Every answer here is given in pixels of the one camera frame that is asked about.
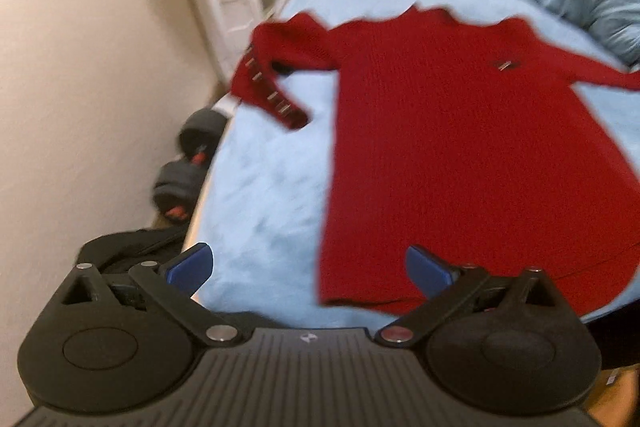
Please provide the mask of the red knit sweater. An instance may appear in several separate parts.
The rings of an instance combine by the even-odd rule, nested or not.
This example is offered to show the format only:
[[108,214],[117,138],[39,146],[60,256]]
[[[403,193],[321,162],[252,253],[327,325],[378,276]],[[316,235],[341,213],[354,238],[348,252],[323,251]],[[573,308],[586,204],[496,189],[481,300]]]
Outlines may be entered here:
[[326,28],[299,13],[257,26],[233,95],[288,129],[311,124],[278,83],[337,72],[333,176],[318,297],[403,314],[420,245],[502,275],[544,269],[579,315],[639,264],[639,181],[574,92],[639,77],[540,40],[526,20],[471,25],[444,8]]

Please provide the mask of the black dumbbell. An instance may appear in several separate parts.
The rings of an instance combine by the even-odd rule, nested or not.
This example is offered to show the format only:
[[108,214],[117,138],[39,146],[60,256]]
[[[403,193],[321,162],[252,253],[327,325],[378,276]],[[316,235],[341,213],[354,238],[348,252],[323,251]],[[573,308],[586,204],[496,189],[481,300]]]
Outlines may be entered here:
[[152,190],[155,207],[169,222],[191,219],[227,124],[224,114],[202,108],[181,127],[178,147],[182,156],[160,168]]

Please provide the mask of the black clothing pile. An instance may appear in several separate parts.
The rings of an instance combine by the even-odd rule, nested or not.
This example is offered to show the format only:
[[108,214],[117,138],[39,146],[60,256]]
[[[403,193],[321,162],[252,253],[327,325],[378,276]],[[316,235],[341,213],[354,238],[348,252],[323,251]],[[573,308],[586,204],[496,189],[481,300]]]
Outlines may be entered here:
[[126,273],[143,261],[162,265],[181,253],[188,228],[189,225],[174,225],[103,235],[85,243],[75,263],[90,263],[104,274]]

